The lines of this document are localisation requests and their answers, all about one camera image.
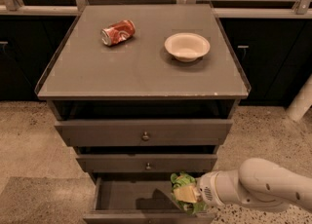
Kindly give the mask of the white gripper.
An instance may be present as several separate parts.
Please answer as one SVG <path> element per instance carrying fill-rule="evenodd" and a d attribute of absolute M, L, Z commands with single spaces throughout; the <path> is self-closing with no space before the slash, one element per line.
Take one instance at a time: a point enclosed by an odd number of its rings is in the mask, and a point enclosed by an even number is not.
<path fill-rule="evenodd" d="M 197 178 L 197 188 L 193 183 L 175 188 L 175 198 L 178 201 L 192 204 L 198 203 L 203 199 L 209 206 L 222 205 L 222 201 L 216 190 L 217 176 L 218 173 L 216 171 L 208 172 Z"/>

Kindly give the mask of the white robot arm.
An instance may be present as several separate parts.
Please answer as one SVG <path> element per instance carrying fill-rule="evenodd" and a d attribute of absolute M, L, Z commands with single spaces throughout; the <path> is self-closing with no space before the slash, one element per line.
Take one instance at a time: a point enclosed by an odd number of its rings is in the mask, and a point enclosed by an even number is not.
<path fill-rule="evenodd" d="M 173 200 L 189 214 L 222 205 L 272 212 L 296 205 L 312 211 L 312 179 L 260 158 L 247 159 L 237 169 L 212 171 L 198 178 L 174 173 L 171 181 Z"/>

